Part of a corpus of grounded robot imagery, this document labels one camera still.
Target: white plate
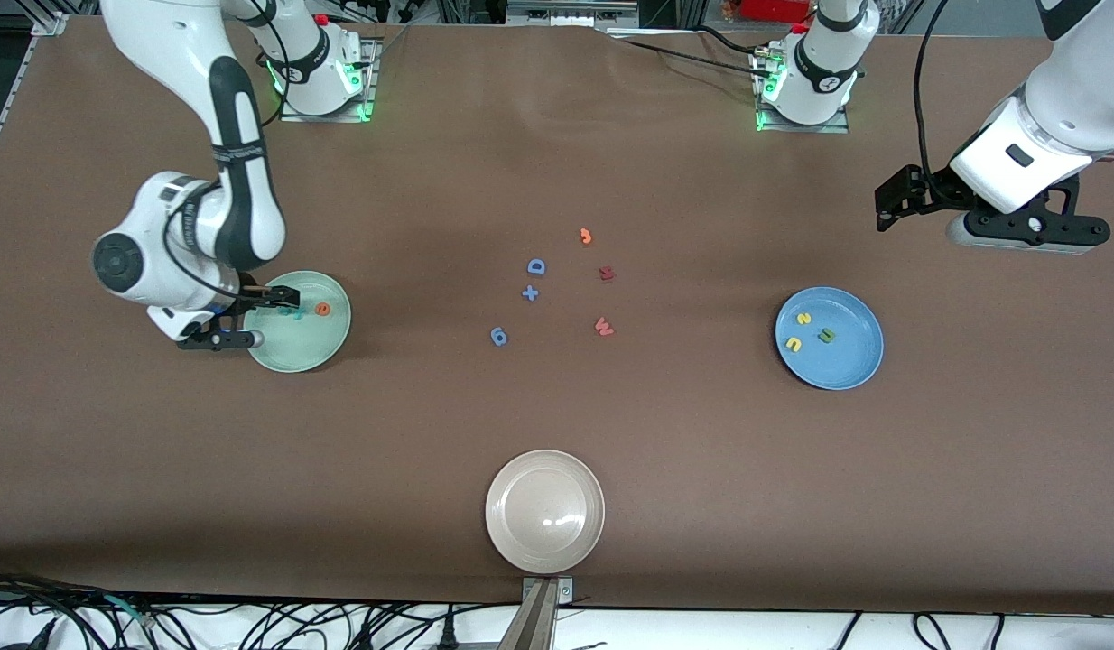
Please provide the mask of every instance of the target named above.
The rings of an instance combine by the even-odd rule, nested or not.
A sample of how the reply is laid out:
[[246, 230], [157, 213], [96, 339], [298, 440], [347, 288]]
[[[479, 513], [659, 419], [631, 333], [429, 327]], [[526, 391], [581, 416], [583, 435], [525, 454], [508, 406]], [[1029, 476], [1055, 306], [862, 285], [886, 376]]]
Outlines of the white plate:
[[560, 573], [602, 539], [606, 497], [593, 472], [551, 448], [524, 453], [497, 473], [486, 526], [497, 551], [530, 573]]

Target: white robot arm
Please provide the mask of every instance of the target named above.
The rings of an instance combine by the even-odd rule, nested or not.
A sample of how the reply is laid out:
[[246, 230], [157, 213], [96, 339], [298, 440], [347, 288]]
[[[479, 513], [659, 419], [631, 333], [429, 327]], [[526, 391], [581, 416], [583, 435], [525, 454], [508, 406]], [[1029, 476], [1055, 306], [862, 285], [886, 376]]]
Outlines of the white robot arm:
[[798, 124], [817, 125], [832, 118], [850, 99], [859, 61], [878, 33], [878, 21], [874, 0], [821, 0], [809, 31], [781, 40], [788, 66], [763, 94], [764, 101]]
[[[240, 316], [297, 304], [292, 289], [255, 287], [246, 275], [280, 254], [285, 230], [252, 81], [232, 54], [222, 9], [255, 33], [294, 110], [326, 114], [360, 91], [343, 75], [351, 36], [315, 25], [302, 0], [102, 1], [120, 52], [205, 124], [218, 178], [149, 177], [127, 219], [96, 242], [92, 266], [109, 292], [148, 305], [180, 347], [205, 349], [260, 345], [236, 330]], [[222, 316], [231, 328], [219, 328]]]
[[[1102, 219], [1074, 214], [1078, 176], [1114, 151], [1114, 0], [1037, 0], [1051, 57], [994, 108], [938, 173], [908, 165], [874, 191], [878, 230], [960, 210], [957, 243], [1082, 254], [1106, 242]], [[1064, 194], [1059, 211], [1047, 208]]]

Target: table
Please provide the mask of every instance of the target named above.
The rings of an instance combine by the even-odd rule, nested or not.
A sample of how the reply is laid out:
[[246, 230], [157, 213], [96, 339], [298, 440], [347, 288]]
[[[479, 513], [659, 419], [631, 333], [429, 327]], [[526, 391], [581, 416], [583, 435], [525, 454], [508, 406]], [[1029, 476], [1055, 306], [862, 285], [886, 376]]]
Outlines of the table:
[[[190, 111], [74, 18], [0, 139], [1, 567], [515, 600], [483, 494], [561, 448], [607, 499], [586, 604], [1113, 612], [1114, 235], [1066, 259], [950, 245], [937, 215], [876, 233], [872, 190], [917, 159], [916, 48], [873, 42], [850, 135], [792, 135], [754, 130], [737, 74], [592, 30], [414, 26], [371, 124], [265, 133], [289, 242], [260, 279], [317, 268], [354, 304], [339, 357], [285, 376], [183, 353], [96, 283], [141, 181], [214, 168]], [[931, 42], [936, 164], [1048, 48]], [[1114, 230], [1114, 165], [1079, 208]], [[778, 357], [776, 310], [817, 284], [882, 321], [858, 390]]]

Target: cable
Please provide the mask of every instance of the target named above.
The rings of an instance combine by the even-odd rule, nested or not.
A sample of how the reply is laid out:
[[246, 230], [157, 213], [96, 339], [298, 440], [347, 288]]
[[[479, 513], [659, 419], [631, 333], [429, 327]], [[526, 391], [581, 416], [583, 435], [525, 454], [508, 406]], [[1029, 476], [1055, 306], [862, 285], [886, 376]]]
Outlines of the cable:
[[420, 641], [421, 637], [424, 637], [426, 632], [429, 632], [430, 629], [432, 629], [432, 625], [426, 624], [421, 632], [418, 632], [416, 637], [409, 639], [409, 642], [404, 644], [404, 650], [412, 649], [412, 644]]
[[20, 593], [40, 602], [43, 605], [48, 605], [55, 612], [59, 612], [65, 617], [69, 618], [71, 622], [79, 627], [79, 632], [84, 636], [84, 646], [87, 650], [91, 650], [91, 642], [95, 641], [96, 646], [100, 650], [111, 650], [106, 642], [104, 642], [102, 637], [99, 637], [99, 632], [91, 624], [84, 620], [81, 615], [75, 612], [74, 609], [69, 608], [65, 602], [57, 600], [52, 595], [67, 596], [66, 593], [55, 593], [57, 590], [48, 583], [48, 581], [40, 581], [35, 579], [19, 579], [19, 576], [8, 576], [0, 573], [0, 591], [7, 591], [11, 593]]
[[682, 59], [688, 59], [691, 61], [697, 61], [698, 64], [715, 66], [719, 67], [719, 69], [731, 69], [731, 70], [743, 71], [743, 74], [754, 75], [754, 77], [770, 77], [770, 74], [768, 74], [766, 70], [747, 69], [747, 67], [743, 66], [734, 66], [731, 64], [723, 64], [722, 61], [714, 61], [713, 59], [694, 57], [694, 55], [686, 55], [684, 52], [675, 52], [675, 50], [666, 50], [665, 48], [657, 48], [656, 45], [647, 45], [647, 42], [638, 42], [636, 40], [622, 40], [622, 42], [627, 42], [627, 45], [632, 45], [635, 48], [642, 48], [644, 50], [654, 50], [655, 52], [661, 52], [662, 55], [670, 55], [670, 57], [678, 57]]
[[[1007, 614], [995, 614], [995, 617], [998, 618], [998, 622], [995, 624], [994, 634], [990, 637], [990, 650], [998, 650], [998, 639], [1003, 636], [1003, 627], [1007, 624]], [[912, 623], [915, 624], [915, 634], [919, 638], [919, 641], [921, 641], [921, 646], [926, 646], [930, 650], [938, 650], [937, 647], [934, 647], [929, 641], [927, 641], [926, 637], [921, 634], [921, 629], [919, 627], [919, 621], [921, 619], [926, 619], [931, 625], [934, 625], [934, 632], [938, 633], [941, 647], [944, 647], [945, 650], [950, 650], [950, 641], [948, 641], [948, 639], [946, 639], [946, 634], [941, 632], [941, 625], [938, 624], [938, 621], [934, 620], [932, 615], [925, 612], [915, 614], [915, 619], [912, 619]]]
[[846, 648], [846, 642], [850, 641], [850, 633], [854, 631], [854, 625], [858, 624], [858, 620], [861, 618], [861, 610], [859, 610], [859, 612], [854, 612], [854, 618], [851, 618], [850, 622], [846, 624], [846, 630], [842, 630], [842, 637], [838, 639], [838, 646], [834, 646], [834, 650], [842, 650]]
[[[284, 59], [284, 67], [285, 69], [289, 69], [289, 61], [290, 61], [289, 50], [284, 49], [284, 39], [281, 38], [280, 32], [276, 31], [276, 26], [272, 25], [272, 20], [271, 18], [268, 18], [268, 13], [265, 13], [264, 8], [260, 6], [260, 0], [248, 0], [248, 1], [252, 2], [252, 6], [256, 8], [257, 12], [260, 12], [260, 19], [265, 21], [265, 23], [268, 23], [268, 29], [272, 30], [272, 35], [276, 37], [276, 42], [277, 45], [280, 45], [280, 55], [281, 58]], [[268, 126], [268, 124], [276, 122], [276, 118], [278, 118], [284, 113], [284, 104], [289, 103], [289, 87], [293, 85], [293, 80], [289, 77], [289, 74], [286, 74], [286, 71], [284, 75], [282, 75], [282, 77], [284, 77], [284, 90], [283, 93], [281, 93], [280, 96], [280, 106], [276, 107], [276, 110], [273, 111], [271, 116], [268, 116], [268, 119], [265, 119], [264, 122], [260, 123], [260, 128], [264, 128]]]
[[641, 26], [641, 29], [645, 29], [648, 26], [653, 25], [653, 21], [657, 20], [657, 17], [661, 16], [661, 12], [665, 11], [665, 8], [668, 7], [668, 3], [670, 3], [670, 0], [665, 0], [664, 2], [662, 2], [661, 7], [657, 7], [657, 11], [653, 12], [653, 16], [649, 17], [649, 20], [645, 21], [644, 26]]
[[240, 295], [240, 293], [228, 292], [227, 289], [221, 289], [214, 284], [211, 284], [209, 282], [207, 282], [207, 280], [199, 278], [197, 274], [188, 271], [188, 268], [184, 266], [184, 263], [180, 262], [180, 259], [178, 259], [178, 256], [173, 254], [173, 246], [170, 246], [168, 240], [170, 227], [173, 227], [173, 221], [176, 221], [177, 214], [183, 214], [184, 206], [186, 206], [188, 202], [195, 201], [195, 198], [197, 197], [205, 196], [205, 194], [212, 192], [218, 186], [219, 186], [219, 181], [218, 180], [213, 181], [212, 184], [206, 185], [203, 188], [203, 192], [193, 191], [193, 193], [188, 194], [188, 197], [184, 198], [184, 201], [180, 202], [180, 205], [177, 205], [176, 210], [173, 210], [170, 214], [168, 214], [168, 221], [164, 223], [164, 235], [162, 235], [160, 242], [164, 242], [164, 251], [166, 254], [168, 254], [169, 259], [173, 260], [173, 263], [176, 264], [176, 268], [178, 268], [178, 270], [180, 270], [180, 272], [184, 273], [185, 275], [197, 281], [197, 283], [203, 288], [206, 288], [211, 292], [217, 292], [219, 293], [219, 295], [228, 297], [228, 299], [232, 300], [237, 300], [237, 301], [250, 300], [248, 297]]
[[372, 62], [375, 64], [377, 61], [380, 61], [380, 57], [383, 57], [384, 54], [391, 50], [393, 45], [397, 45], [398, 40], [401, 40], [401, 36], [404, 36], [404, 32], [408, 31], [409, 26], [411, 25], [412, 22], [408, 21], [407, 23], [404, 23], [404, 26], [401, 26], [401, 30], [397, 32], [397, 36], [394, 36], [393, 39], [388, 42], [388, 45], [381, 46], [380, 52], [377, 52], [375, 57], [372, 58]]
[[253, 608], [253, 605], [232, 605], [231, 608], [225, 608], [223, 610], [215, 610], [215, 612], [199, 612], [199, 610], [185, 608], [185, 605], [169, 605], [169, 608], [160, 608], [159, 612], [187, 612], [193, 614], [193, 617], [216, 617], [228, 612], [235, 612], [235, 610], [238, 610], [240, 608]]
[[921, 61], [926, 60], [926, 45], [930, 40], [930, 35], [934, 33], [934, 26], [938, 22], [938, 17], [941, 16], [941, 11], [946, 9], [947, 2], [949, 2], [949, 0], [938, 0], [938, 8], [934, 11], [934, 16], [930, 17], [930, 21], [926, 26], [926, 31], [921, 32], [919, 55], [917, 55], [917, 60], [915, 61], [915, 86], [912, 86], [912, 94], [915, 94], [915, 123], [917, 124], [917, 134], [919, 135], [921, 176], [926, 177], [926, 184], [930, 188], [930, 194], [937, 202], [944, 203], [946, 206], [952, 206], [952, 208], [967, 208], [967, 206], [962, 205], [962, 203], [955, 202], [952, 198], [945, 196], [945, 194], [938, 190], [936, 181], [934, 181], [934, 173], [930, 172], [930, 161], [926, 145], [926, 118], [921, 116]]
[[[343, 609], [344, 609], [344, 605], [332, 605], [331, 608], [329, 608], [326, 610], [322, 610], [321, 612], [317, 612], [314, 617], [312, 617], [311, 619], [309, 619], [309, 621], [302, 621], [301, 624], [300, 624], [300, 627], [297, 627], [296, 630], [293, 630], [293, 633], [290, 633], [289, 637], [285, 637], [284, 639], [282, 639], [282, 641], [280, 641], [278, 643], [274, 644], [273, 648], [284, 648], [285, 646], [289, 644], [289, 641], [293, 641], [294, 638], [304, 637], [304, 634], [305, 634], [304, 630], [309, 629], [309, 627], [317, 625], [317, 624], [329, 624], [329, 622], [331, 622], [331, 621], [340, 620], [339, 618], [333, 618], [333, 619], [326, 619], [326, 620], [322, 620], [321, 621], [321, 618], [326, 617], [326, 614], [329, 614], [330, 612], [333, 612], [333, 610], [342, 610], [342, 612], [343, 612]], [[329, 643], [329, 638], [325, 638], [325, 643]]]
[[397, 642], [400, 641], [400, 639], [408, 637], [408, 634], [410, 633], [418, 632], [418, 630], [421, 630], [421, 634], [423, 634], [424, 630], [430, 629], [432, 624], [436, 624], [436, 622], [444, 620], [444, 618], [449, 615], [459, 615], [466, 612], [475, 612], [476, 610], [486, 610], [488, 608], [502, 608], [502, 605], [519, 605], [519, 604], [520, 602], [490, 602], [490, 604], [486, 605], [471, 605], [471, 608], [465, 608], [462, 610], [453, 610], [453, 612], [450, 614], [441, 614], [439, 617], [434, 617], [432, 619], [427, 620], [426, 622], [423, 622], [423, 624], [416, 624], [410, 627], [410, 629], [404, 630], [403, 633], [397, 634], [395, 638], [392, 638], [391, 641], [389, 641], [387, 644], [381, 646], [380, 650], [389, 650], [389, 648], [395, 646]]
[[1007, 625], [1007, 614], [995, 614], [998, 617], [998, 624], [995, 625], [994, 634], [990, 637], [990, 650], [998, 650], [998, 638], [1003, 636], [1003, 627]]
[[724, 45], [726, 48], [730, 48], [731, 50], [734, 50], [735, 52], [741, 52], [743, 55], [754, 54], [754, 48], [746, 48], [746, 46], [737, 45], [737, 42], [734, 42], [733, 40], [727, 40], [725, 35], [717, 31], [717, 29], [713, 29], [712, 26], [704, 26], [704, 25], [691, 26], [690, 31], [704, 31], [710, 36], [716, 38], [722, 45]]
[[946, 634], [941, 632], [941, 625], [938, 624], [938, 621], [934, 620], [934, 617], [926, 613], [917, 613], [915, 614], [915, 619], [911, 619], [912, 623], [915, 624], [915, 634], [916, 637], [919, 638], [919, 641], [921, 641], [921, 646], [926, 646], [930, 650], [938, 650], [936, 646], [927, 641], [926, 637], [921, 637], [921, 629], [919, 629], [919, 621], [921, 619], [930, 621], [930, 624], [934, 625], [934, 630], [938, 633], [938, 638], [941, 641], [941, 647], [944, 647], [945, 650], [950, 650], [950, 641], [948, 641], [948, 639], [946, 639]]
[[437, 650], [457, 650], [461, 646], [457, 642], [457, 629], [453, 621], [453, 605], [449, 605], [449, 613], [446, 614], [446, 629], [440, 631], [440, 642], [437, 643]]
[[[177, 629], [180, 630], [180, 633], [184, 634], [184, 642], [180, 642], [180, 639], [176, 638], [176, 634], [170, 633], [169, 630], [165, 628], [164, 622], [160, 622], [159, 620], [160, 615], [168, 617], [169, 621], [173, 621], [174, 624], [176, 624]], [[168, 634], [168, 638], [173, 639], [173, 643], [176, 643], [184, 650], [197, 650], [197, 647], [195, 647], [195, 642], [193, 641], [193, 636], [188, 633], [188, 630], [184, 627], [184, 624], [182, 624], [180, 620], [176, 618], [176, 614], [153, 610], [152, 620], [156, 621], [156, 625], [158, 625], [160, 630], [164, 630], [164, 633]]]

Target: green led light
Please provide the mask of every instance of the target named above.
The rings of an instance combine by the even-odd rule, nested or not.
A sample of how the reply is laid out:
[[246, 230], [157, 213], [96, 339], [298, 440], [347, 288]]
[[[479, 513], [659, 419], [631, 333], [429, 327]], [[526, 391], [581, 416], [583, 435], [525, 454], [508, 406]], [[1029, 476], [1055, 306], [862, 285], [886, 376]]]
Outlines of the green led light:
[[372, 101], [364, 101], [355, 108], [355, 115], [360, 117], [360, 122], [372, 122]]
[[355, 88], [360, 86], [359, 78], [350, 78], [350, 71], [354, 71], [351, 66], [340, 65], [336, 66], [336, 71], [341, 75], [341, 81], [344, 84], [344, 90], [350, 93], [355, 93]]
[[276, 70], [272, 66], [268, 66], [268, 74], [272, 75], [272, 85], [276, 89], [277, 95], [284, 95], [284, 90], [280, 87], [280, 77], [276, 77]]

